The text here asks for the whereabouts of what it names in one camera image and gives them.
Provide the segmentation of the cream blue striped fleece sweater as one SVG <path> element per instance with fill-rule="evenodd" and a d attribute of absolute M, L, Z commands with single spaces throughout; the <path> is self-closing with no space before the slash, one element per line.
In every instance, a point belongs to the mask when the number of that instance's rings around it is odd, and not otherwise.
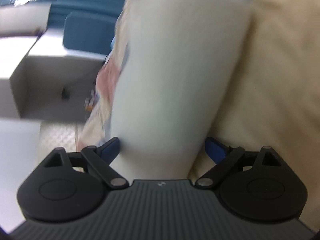
<path fill-rule="evenodd" d="M 127 180 L 184 179 L 239 60 L 248 0 L 130 0 L 114 94 L 112 167 Z"/>

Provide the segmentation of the cream quilted headboard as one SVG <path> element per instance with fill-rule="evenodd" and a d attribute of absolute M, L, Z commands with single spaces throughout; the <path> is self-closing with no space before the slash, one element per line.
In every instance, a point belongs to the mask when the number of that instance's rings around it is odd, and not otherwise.
<path fill-rule="evenodd" d="M 42 160 L 56 147 L 63 147 L 66 152 L 75 152 L 83 126 L 84 124 L 80 122 L 42 121 L 39 135 L 39 159 Z"/>

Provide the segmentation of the grey white wardrobe cabinet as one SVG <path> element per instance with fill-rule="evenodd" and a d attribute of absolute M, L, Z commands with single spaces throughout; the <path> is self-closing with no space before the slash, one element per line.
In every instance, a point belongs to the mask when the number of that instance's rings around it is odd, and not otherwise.
<path fill-rule="evenodd" d="M 91 90 L 69 100 L 61 100 L 61 91 L 77 79 L 95 81 L 105 58 L 66 49 L 61 29 L 48 29 L 41 37 L 1 38 L 1 117 L 85 121 Z"/>

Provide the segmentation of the blue upholstered chair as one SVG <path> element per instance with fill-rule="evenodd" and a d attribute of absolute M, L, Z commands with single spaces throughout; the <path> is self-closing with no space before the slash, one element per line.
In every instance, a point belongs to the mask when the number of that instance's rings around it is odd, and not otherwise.
<path fill-rule="evenodd" d="M 70 50 L 107 55 L 119 14 L 74 11 L 67 15 L 63 46 Z"/>

